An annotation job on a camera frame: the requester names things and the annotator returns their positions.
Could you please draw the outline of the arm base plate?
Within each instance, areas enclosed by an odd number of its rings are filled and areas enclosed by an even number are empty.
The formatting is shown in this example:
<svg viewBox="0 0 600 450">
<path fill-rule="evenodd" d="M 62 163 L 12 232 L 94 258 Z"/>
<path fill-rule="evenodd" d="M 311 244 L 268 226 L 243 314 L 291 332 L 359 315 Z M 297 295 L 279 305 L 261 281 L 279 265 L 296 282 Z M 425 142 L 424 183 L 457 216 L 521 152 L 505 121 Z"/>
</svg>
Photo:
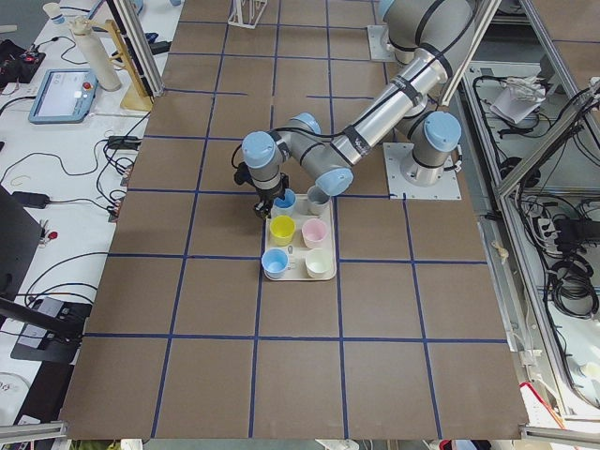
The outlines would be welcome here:
<svg viewBox="0 0 600 450">
<path fill-rule="evenodd" d="M 395 200 L 451 201 L 462 199 L 458 172 L 449 153 L 444 165 L 426 168 L 413 158 L 413 144 L 386 142 L 383 159 L 389 197 Z"/>
<path fill-rule="evenodd" d="M 372 61 L 393 62 L 396 60 L 395 48 L 390 43 L 387 25 L 368 25 L 367 40 Z"/>
</svg>

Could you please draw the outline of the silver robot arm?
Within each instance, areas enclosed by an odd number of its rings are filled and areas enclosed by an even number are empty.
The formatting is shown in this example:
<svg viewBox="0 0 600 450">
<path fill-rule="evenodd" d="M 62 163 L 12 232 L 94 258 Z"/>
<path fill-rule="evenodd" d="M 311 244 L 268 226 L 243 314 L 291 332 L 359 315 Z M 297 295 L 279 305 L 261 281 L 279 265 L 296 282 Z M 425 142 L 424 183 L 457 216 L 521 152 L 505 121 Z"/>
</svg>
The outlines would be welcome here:
<svg viewBox="0 0 600 450">
<path fill-rule="evenodd" d="M 454 115 L 429 108 L 428 94 L 451 81 L 465 62 L 477 12 L 474 1 L 381 1 L 379 15 L 401 70 L 340 132 L 323 134 L 315 117 L 302 112 L 283 127 L 249 133 L 238 147 L 243 158 L 234 166 L 233 180 L 255 189 L 255 214 L 268 218 L 283 198 L 290 184 L 281 167 L 290 159 L 326 195 L 343 193 L 353 182 L 352 168 L 393 128 L 413 144 L 400 164 L 404 178 L 417 186 L 434 185 L 462 130 Z"/>
</svg>

